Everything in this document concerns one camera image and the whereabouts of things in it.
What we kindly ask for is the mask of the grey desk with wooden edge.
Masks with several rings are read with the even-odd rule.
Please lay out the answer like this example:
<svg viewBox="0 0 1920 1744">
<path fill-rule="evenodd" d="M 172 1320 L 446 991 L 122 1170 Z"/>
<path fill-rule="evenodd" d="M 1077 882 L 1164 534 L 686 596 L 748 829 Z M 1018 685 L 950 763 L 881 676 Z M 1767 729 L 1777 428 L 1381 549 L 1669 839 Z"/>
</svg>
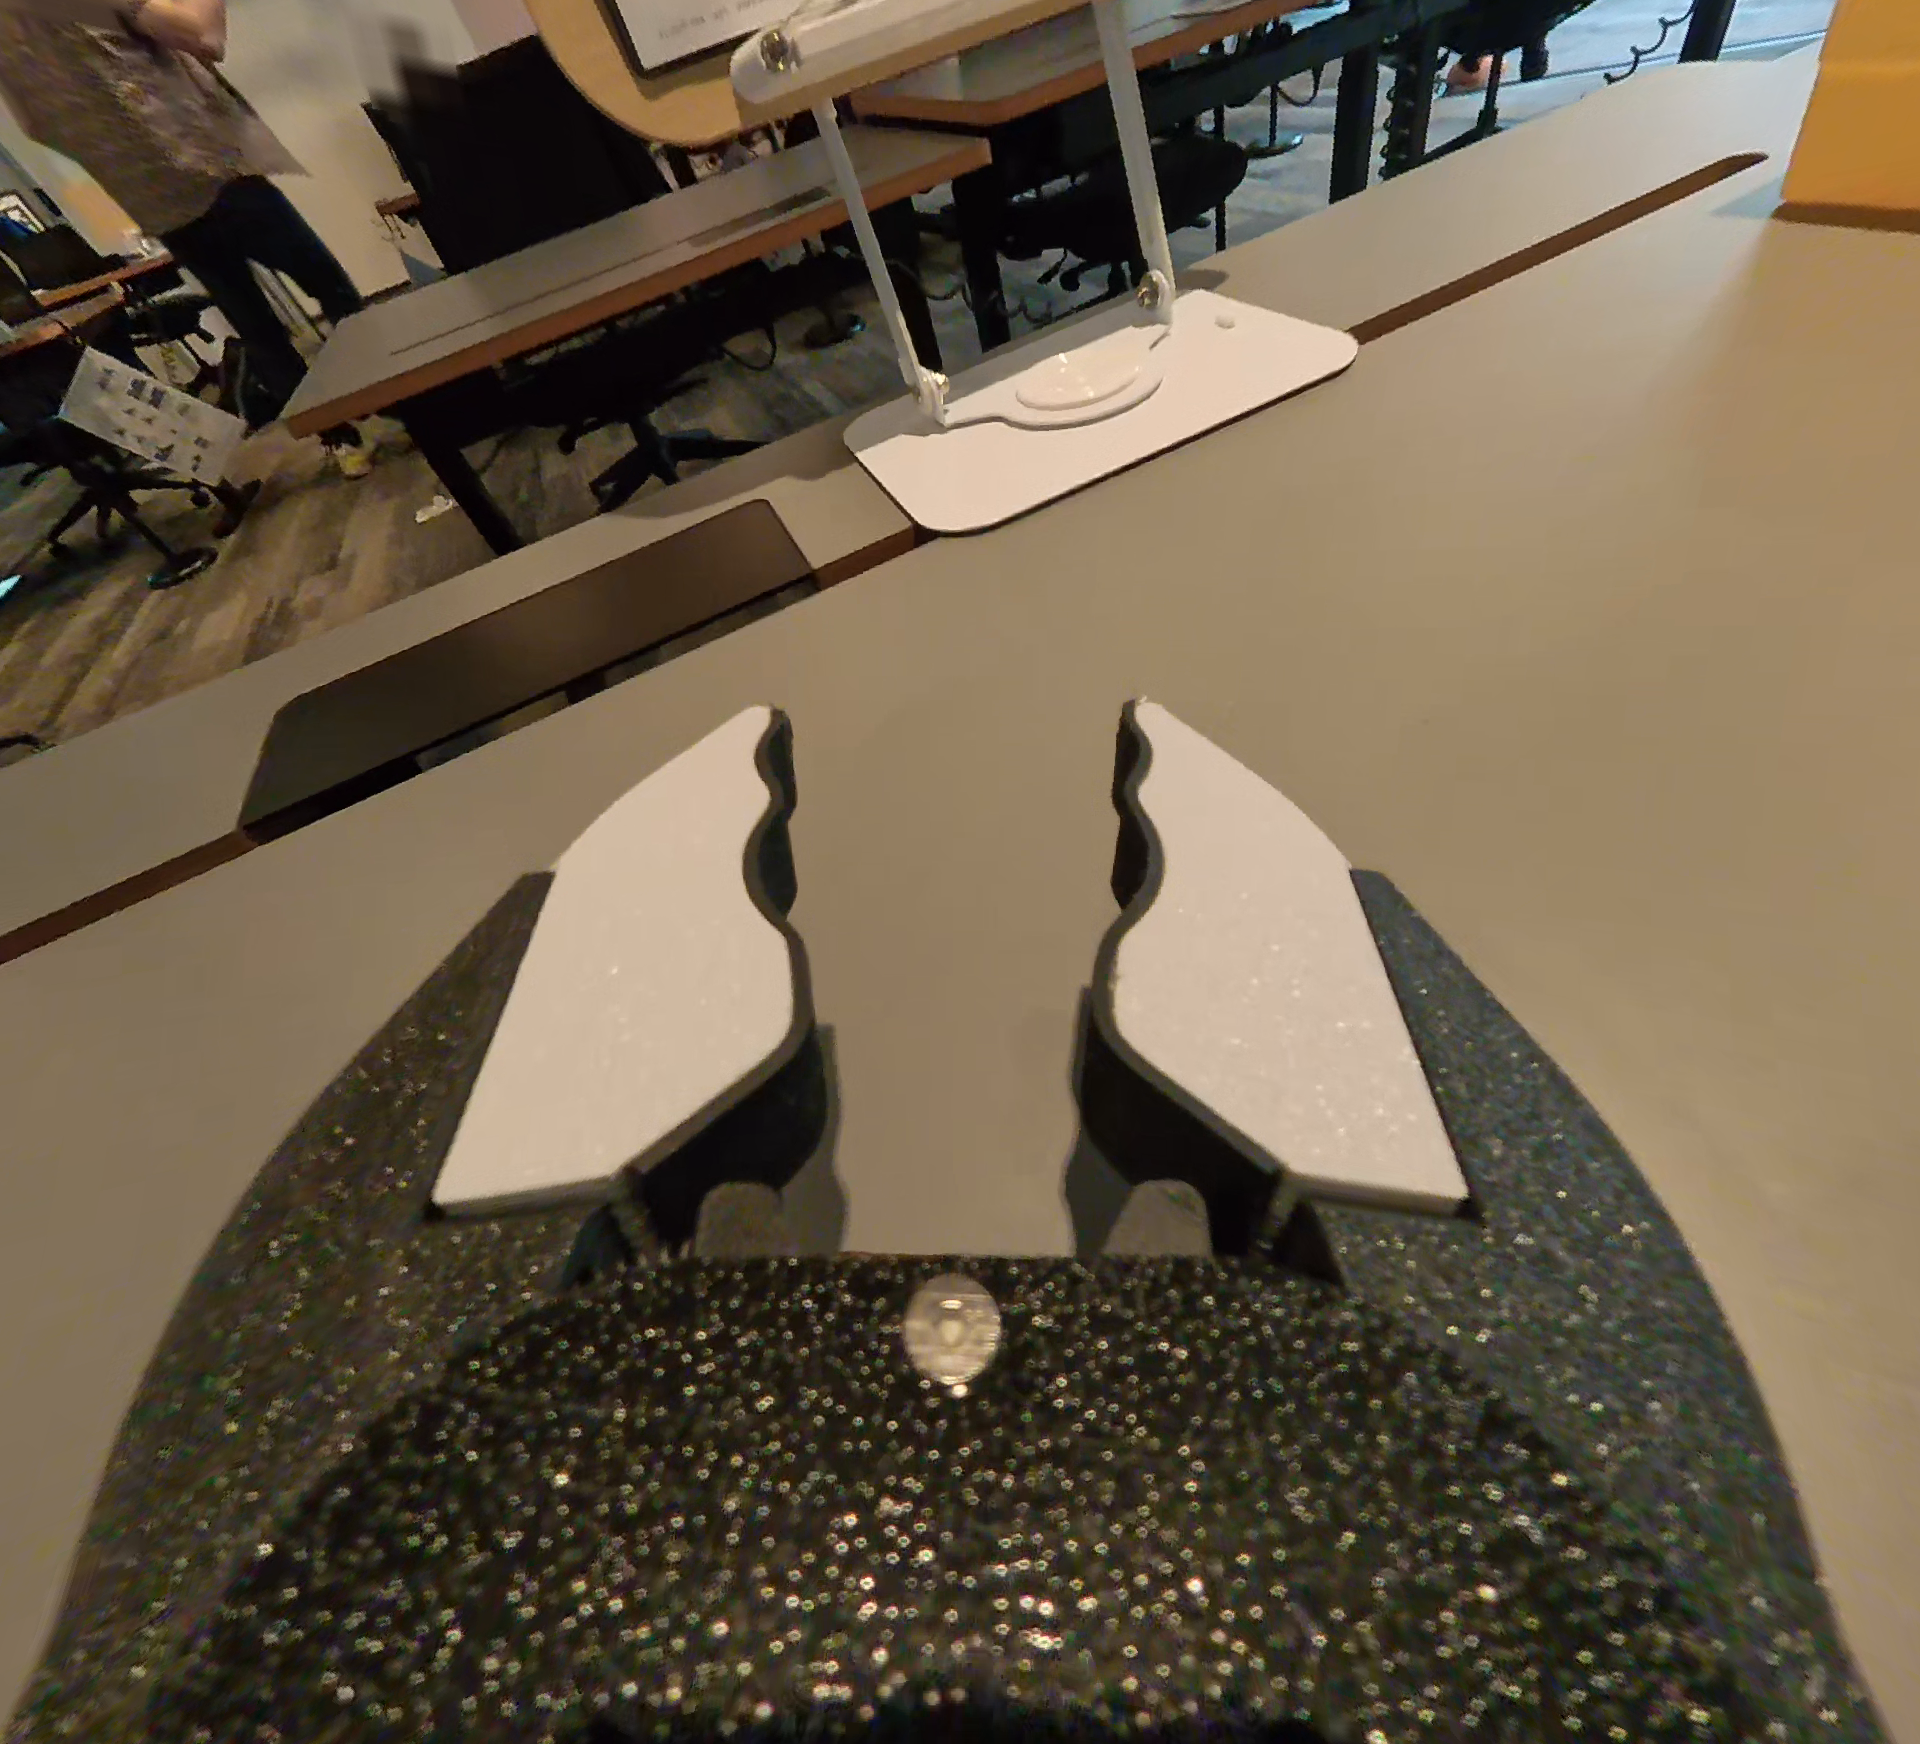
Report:
<svg viewBox="0 0 1920 1744">
<path fill-rule="evenodd" d="M 490 425 L 453 395 L 500 363 L 572 339 L 849 219 L 825 142 L 756 159 L 472 271 L 372 302 L 336 328 L 284 410 L 291 436 L 369 415 L 407 429 L 496 557 L 523 534 L 468 448 Z"/>
</svg>

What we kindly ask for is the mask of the yellow plastic container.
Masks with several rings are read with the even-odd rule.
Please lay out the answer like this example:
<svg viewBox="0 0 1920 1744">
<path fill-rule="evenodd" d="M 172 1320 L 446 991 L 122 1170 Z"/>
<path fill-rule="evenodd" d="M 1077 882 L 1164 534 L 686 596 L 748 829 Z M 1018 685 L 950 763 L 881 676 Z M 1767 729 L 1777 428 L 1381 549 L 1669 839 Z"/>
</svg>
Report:
<svg viewBox="0 0 1920 1744">
<path fill-rule="evenodd" d="M 1919 231 L 1919 0 L 1835 0 L 1777 214 Z"/>
</svg>

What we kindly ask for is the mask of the printed paper sheet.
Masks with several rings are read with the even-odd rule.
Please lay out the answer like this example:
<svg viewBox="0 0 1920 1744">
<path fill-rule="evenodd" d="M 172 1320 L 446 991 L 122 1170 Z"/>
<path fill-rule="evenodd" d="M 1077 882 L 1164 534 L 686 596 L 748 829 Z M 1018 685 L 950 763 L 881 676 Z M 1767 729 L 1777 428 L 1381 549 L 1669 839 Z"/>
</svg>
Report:
<svg viewBox="0 0 1920 1744">
<path fill-rule="evenodd" d="M 61 420 L 207 486 L 228 481 L 248 436 L 242 418 L 90 345 L 64 388 Z"/>
</svg>

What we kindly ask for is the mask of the white folding stand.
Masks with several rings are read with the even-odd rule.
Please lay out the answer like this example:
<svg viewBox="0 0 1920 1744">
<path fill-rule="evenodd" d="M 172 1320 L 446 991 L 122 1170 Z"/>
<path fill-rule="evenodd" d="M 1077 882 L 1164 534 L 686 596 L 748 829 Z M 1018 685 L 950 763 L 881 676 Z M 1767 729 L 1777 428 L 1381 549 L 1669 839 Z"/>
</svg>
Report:
<svg viewBox="0 0 1920 1744">
<path fill-rule="evenodd" d="M 1009 345 L 950 379 L 924 363 L 836 117 L 837 95 L 903 64 L 909 38 L 958 51 L 1039 23 L 1051 0 L 798 0 L 729 62 L 750 117 L 808 105 L 887 323 L 903 395 L 846 431 L 860 467 L 932 536 L 966 536 L 1064 500 L 1345 371 L 1358 339 L 1249 302 L 1181 292 L 1132 42 L 1119 0 L 1088 6 L 1125 190 L 1148 259 L 1131 295 Z"/>
</svg>

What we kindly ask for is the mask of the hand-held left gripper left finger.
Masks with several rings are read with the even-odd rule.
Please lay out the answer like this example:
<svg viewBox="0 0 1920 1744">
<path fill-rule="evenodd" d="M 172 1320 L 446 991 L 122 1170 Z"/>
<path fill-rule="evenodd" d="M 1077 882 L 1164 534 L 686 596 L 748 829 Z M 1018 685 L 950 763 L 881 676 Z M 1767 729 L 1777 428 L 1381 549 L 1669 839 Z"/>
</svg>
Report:
<svg viewBox="0 0 1920 1744">
<path fill-rule="evenodd" d="M 798 1054 L 811 995 L 789 923 L 792 729 L 774 706 L 742 709 L 558 856 L 435 1180 L 441 1211 L 584 1201 Z"/>
</svg>

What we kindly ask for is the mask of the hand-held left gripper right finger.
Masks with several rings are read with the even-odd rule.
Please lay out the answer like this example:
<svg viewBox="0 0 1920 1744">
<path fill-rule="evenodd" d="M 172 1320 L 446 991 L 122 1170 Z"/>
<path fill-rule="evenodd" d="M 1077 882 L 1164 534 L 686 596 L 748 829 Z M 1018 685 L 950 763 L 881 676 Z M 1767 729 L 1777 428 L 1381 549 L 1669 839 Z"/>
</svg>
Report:
<svg viewBox="0 0 1920 1744">
<path fill-rule="evenodd" d="M 1093 1251 L 1312 1251 L 1326 1209 L 1470 1216 L 1353 870 L 1166 706 L 1117 723 L 1117 916 L 1082 991 Z"/>
</svg>

